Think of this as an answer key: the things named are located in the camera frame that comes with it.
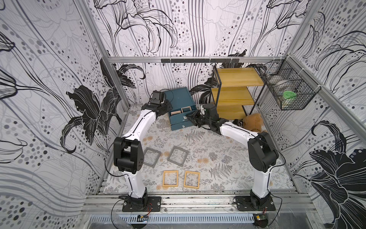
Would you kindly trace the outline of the pink brooch box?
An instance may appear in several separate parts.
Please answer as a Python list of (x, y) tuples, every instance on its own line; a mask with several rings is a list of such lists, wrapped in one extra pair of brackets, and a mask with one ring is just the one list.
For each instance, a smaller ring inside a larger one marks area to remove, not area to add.
[(172, 111), (171, 115), (178, 115), (178, 114), (181, 114), (181, 113), (182, 113), (181, 110), (177, 110), (177, 111)]
[(191, 110), (192, 110), (192, 108), (190, 106), (181, 108), (182, 113), (189, 112)]

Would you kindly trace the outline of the teal top drawer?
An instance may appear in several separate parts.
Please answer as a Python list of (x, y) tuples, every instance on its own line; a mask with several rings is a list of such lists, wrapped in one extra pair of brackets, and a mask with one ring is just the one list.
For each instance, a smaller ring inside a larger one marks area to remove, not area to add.
[(186, 121), (186, 116), (193, 113), (195, 110), (197, 110), (196, 106), (186, 106), (169, 111), (168, 114), (171, 125)]

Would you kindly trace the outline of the teal drawer cabinet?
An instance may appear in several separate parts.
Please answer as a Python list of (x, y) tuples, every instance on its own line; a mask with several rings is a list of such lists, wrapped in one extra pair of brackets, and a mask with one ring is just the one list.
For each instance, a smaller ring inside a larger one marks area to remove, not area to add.
[(173, 90), (165, 90), (165, 97), (172, 104), (172, 110), (186, 106), (196, 106), (188, 88), (178, 88)]

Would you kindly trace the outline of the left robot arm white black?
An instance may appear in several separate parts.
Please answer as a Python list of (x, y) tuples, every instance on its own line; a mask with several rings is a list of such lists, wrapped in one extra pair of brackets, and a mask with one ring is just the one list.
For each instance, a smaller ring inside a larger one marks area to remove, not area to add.
[(113, 164), (129, 184), (129, 197), (132, 201), (145, 205), (147, 187), (143, 184), (140, 170), (144, 165), (142, 140), (158, 117), (172, 110), (171, 101), (165, 92), (153, 91), (149, 101), (142, 106), (140, 115), (131, 129), (113, 142)]

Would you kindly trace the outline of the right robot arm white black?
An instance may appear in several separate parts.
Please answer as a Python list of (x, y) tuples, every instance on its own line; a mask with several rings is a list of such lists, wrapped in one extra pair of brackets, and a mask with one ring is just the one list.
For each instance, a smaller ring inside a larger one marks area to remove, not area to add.
[(257, 133), (233, 124), (231, 121), (220, 118), (214, 104), (205, 104), (199, 110), (187, 116), (194, 126), (208, 129), (229, 137), (243, 145), (247, 145), (249, 161), (254, 168), (254, 184), (251, 189), (251, 198), (262, 201), (270, 197), (269, 181), (271, 169), (276, 165), (279, 152), (267, 132)]

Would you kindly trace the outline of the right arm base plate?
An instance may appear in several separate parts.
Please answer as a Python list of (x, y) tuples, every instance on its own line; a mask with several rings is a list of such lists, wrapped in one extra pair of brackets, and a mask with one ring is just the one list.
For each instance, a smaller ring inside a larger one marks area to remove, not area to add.
[(258, 199), (253, 196), (235, 196), (233, 203), (236, 205), (238, 211), (275, 211), (276, 207), (270, 194), (264, 198)]

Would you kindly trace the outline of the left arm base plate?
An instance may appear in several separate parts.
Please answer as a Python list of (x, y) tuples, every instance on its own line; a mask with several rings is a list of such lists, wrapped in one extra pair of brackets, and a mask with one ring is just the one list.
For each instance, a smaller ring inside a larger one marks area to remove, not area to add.
[(160, 212), (162, 197), (146, 196), (142, 198), (128, 197), (124, 204), (123, 212)]

